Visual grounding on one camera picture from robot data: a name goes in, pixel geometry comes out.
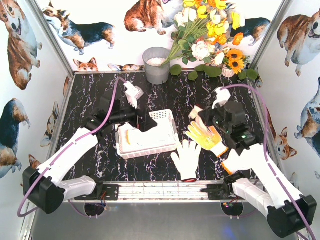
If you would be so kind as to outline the yellow dotted work glove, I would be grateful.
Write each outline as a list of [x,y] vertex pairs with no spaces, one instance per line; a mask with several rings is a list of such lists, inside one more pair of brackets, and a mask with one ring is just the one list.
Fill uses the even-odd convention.
[[200,145],[204,150],[214,153],[219,158],[228,151],[218,131],[213,127],[203,128],[195,121],[192,121],[185,133],[191,140]]

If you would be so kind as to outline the blue dotted work glove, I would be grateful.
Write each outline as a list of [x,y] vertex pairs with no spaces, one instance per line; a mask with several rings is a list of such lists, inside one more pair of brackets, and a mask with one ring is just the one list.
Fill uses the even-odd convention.
[[138,129],[127,130],[125,137],[128,144],[139,146],[168,145],[174,141],[169,132],[161,130],[149,130],[147,132],[141,132]]

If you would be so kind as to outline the white perforated storage basket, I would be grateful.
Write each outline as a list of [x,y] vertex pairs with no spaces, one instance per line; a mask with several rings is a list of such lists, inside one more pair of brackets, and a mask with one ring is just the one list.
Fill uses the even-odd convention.
[[175,151],[179,136],[173,113],[170,109],[149,113],[156,127],[142,132],[126,123],[118,126],[116,138],[117,154],[123,159],[134,159],[149,155]]

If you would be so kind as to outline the cream glove red cuff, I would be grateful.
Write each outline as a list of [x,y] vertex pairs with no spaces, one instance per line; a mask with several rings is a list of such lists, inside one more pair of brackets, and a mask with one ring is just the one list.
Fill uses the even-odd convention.
[[199,165],[201,146],[195,141],[184,139],[176,145],[176,151],[170,154],[175,167],[180,173],[182,182],[193,183],[197,181],[196,171]]

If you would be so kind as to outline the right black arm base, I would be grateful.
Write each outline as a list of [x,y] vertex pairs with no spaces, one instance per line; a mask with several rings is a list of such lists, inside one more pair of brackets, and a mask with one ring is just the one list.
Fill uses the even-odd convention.
[[209,200],[231,200],[239,197],[240,200],[249,201],[250,197],[240,193],[244,184],[235,182],[232,184],[208,184],[202,189],[202,193],[207,193]]

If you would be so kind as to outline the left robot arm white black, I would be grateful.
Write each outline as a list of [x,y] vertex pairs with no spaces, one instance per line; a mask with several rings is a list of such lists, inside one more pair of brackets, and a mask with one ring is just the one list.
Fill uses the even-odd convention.
[[81,176],[74,180],[64,180],[64,177],[113,126],[122,127],[130,124],[136,135],[158,126],[147,110],[138,107],[138,100],[144,94],[143,90],[121,77],[116,79],[117,83],[121,81],[126,88],[124,107],[121,106],[121,101],[116,99],[117,89],[114,88],[111,97],[104,95],[100,98],[98,107],[83,121],[73,137],[58,152],[37,168],[28,167],[24,170],[22,174],[24,197],[18,208],[18,217],[31,214],[31,211],[21,213],[27,200],[37,209],[51,214],[64,201],[92,194],[97,185],[93,178]]

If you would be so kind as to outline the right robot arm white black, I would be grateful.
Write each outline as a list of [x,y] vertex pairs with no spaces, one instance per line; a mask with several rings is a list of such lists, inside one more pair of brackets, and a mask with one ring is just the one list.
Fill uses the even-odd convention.
[[280,238],[307,229],[315,239],[311,226],[317,202],[303,195],[268,155],[267,139],[260,138],[248,125],[246,112],[239,102],[231,101],[231,86],[216,88],[213,103],[199,112],[207,128],[215,127],[231,148],[223,161],[229,176],[224,180],[231,192],[246,200],[263,214],[271,230]]

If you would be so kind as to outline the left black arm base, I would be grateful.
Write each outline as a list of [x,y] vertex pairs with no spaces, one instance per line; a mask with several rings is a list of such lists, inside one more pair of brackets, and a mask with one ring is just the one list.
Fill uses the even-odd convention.
[[93,193],[75,198],[76,201],[117,201],[120,186],[118,184],[98,184]]

